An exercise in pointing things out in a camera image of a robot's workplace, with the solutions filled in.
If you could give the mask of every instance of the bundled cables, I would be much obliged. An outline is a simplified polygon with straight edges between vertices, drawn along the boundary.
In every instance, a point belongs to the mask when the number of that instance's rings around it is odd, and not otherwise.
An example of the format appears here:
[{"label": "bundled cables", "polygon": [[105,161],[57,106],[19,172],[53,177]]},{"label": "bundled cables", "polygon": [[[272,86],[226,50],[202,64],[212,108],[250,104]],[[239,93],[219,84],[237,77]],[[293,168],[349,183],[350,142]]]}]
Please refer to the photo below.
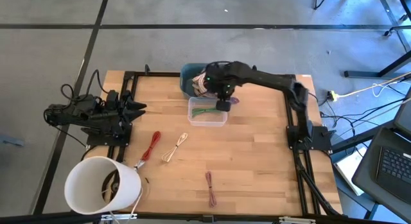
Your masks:
[{"label": "bundled cables", "polygon": [[160,131],[154,132],[153,137],[152,137],[152,142],[151,142],[150,146],[144,152],[144,154],[141,157],[141,159],[139,160],[139,162],[134,166],[136,169],[143,166],[143,164],[150,158],[150,155],[152,154],[152,150],[153,150],[154,146],[159,142],[160,137],[161,137]]},{"label": "bundled cables", "polygon": [[214,112],[214,113],[220,113],[221,111],[217,110],[217,108],[194,108],[191,111],[191,117],[194,118],[200,114],[206,113],[206,112]]},{"label": "bundled cables", "polygon": [[209,194],[210,194],[209,205],[210,205],[211,208],[213,208],[214,206],[217,205],[217,200],[216,200],[216,196],[214,195],[214,191],[213,191],[213,185],[212,185],[212,181],[211,181],[211,172],[210,171],[205,173],[205,179],[207,180],[208,190],[209,190]]},{"label": "bundled cables", "polygon": [[166,152],[161,159],[165,162],[169,162],[171,157],[174,155],[175,151],[177,150],[177,148],[181,145],[181,143],[183,143],[188,137],[188,134],[183,133],[181,134],[179,140],[177,141],[177,143],[175,144],[175,146],[170,149],[168,152]]}]

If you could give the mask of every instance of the metal stand leg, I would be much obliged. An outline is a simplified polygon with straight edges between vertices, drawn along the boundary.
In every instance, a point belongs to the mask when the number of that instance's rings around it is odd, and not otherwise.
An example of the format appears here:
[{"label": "metal stand leg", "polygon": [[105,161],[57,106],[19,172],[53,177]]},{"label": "metal stand leg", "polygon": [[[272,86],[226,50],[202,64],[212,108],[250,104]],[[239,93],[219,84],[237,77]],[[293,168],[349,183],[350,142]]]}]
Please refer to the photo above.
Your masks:
[{"label": "metal stand leg", "polygon": [[403,16],[401,16],[401,18],[399,18],[400,21],[404,22],[408,19],[408,15],[404,14]]},{"label": "metal stand leg", "polygon": [[344,151],[346,149],[354,147],[357,144],[363,143],[365,141],[371,140],[378,133],[378,130],[380,130],[381,127],[393,129],[394,128],[394,122],[393,121],[386,122],[386,123],[384,123],[382,125],[379,125],[375,128],[371,128],[368,131],[357,134],[354,137],[348,138],[344,141],[341,141],[341,142],[338,142],[338,143],[334,144],[331,148],[333,150],[333,154],[336,154],[340,151]]},{"label": "metal stand leg", "polygon": [[363,72],[363,71],[345,71],[344,76],[347,78],[377,78],[377,79],[392,79],[401,74],[394,73],[398,69],[402,68],[404,65],[411,61],[411,51],[405,53],[405,55],[398,58],[384,70],[374,73],[374,72]]},{"label": "metal stand leg", "polygon": [[393,30],[402,30],[402,29],[411,29],[411,26],[408,25],[408,26],[395,26],[395,27],[392,27],[392,28],[390,28],[390,30],[388,30],[384,33],[384,36],[388,37],[388,36],[392,35]]},{"label": "metal stand leg", "polygon": [[[384,7],[384,10],[387,12],[388,18],[390,19],[392,26],[393,27],[399,26],[398,21],[397,21],[396,17],[394,16],[394,14],[392,13],[391,8],[390,8],[387,0],[380,0],[380,1],[381,1],[382,6]],[[405,38],[402,31],[398,31],[397,35],[398,35],[399,40],[403,44],[405,51],[410,51],[411,47],[408,44],[407,39]]]},{"label": "metal stand leg", "polygon": [[375,215],[375,213],[377,212],[377,209],[378,209],[378,205],[379,205],[378,203],[375,203],[374,207],[372,207],[372,210],[367,211],[365,213],[365,216],[364,216],[365,220],[372,220],[374,218],[374,215]]}]

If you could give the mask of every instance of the clear plastic container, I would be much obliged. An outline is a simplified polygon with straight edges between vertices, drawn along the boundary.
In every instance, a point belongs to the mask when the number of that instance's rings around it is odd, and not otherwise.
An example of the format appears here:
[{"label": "clear plastic container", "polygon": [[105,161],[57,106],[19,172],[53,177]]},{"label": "clear plastic container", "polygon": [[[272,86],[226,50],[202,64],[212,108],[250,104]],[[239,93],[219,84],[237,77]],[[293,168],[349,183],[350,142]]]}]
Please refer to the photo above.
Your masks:
[{"label": "clear plastic container", "polygon": [[188,100],[188,120],[193,126],[223,126],[227,121],[227,112],[204,112],[193,117],[194,108],[215,108],[217,99],[195,98]]}]

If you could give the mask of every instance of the chair leg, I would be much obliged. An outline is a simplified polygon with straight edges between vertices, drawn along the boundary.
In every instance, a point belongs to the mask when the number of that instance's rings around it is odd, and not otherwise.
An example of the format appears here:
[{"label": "chair leg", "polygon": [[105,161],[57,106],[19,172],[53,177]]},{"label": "chair leg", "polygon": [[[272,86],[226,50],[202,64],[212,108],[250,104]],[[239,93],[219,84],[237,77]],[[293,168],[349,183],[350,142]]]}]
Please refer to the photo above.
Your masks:
[{"label": "chair leg", "polygon": [[406,21],[408,19],[408,15],[404,14],[403,16],[401,16],[401,18],[399,18],[400,21]]},{"label": "chair leg", "polygon": [[375,213],[377,212],[378,209],[378,203],[374,203],[374,206],[372,207],[371,211],[367,211],[365,213],[364,219],[365,220],[372,220],[374,218]]},{"label": "chair leg", "polygon": [[317,0],[315,0],[315,1],[314,1],[314,3],[315,3],[314,10],[320,8],[320,6],[322,5],[322,3],[323,3],[324,1],[325,1],[325,0],[322,0],[322,1],[320,2],[320,4],[317,5]]},{"label": "chair leg", "polygon": [[388,36],[392,35],[392,31],[393,31],[393,30],[402,30],[402,29],[411,29],[411,25],[392,27],[392,28],[390,28],[389,31],[386,31],[386,32],[384,33],[384,36],[388,37]]}]

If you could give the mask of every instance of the green wire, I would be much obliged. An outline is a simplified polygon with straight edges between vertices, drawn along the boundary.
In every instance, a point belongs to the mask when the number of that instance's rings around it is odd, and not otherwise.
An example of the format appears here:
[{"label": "green wire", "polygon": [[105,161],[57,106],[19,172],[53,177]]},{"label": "green wire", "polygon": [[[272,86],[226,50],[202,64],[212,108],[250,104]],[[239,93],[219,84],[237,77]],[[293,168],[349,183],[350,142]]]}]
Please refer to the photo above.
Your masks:
[{"label": "green wire", "polygon": [[221,111],[217,110],[215,107],[213,108],[193,108],[191,111],[191,117],[194,118],[205,112],[221,112]]}]

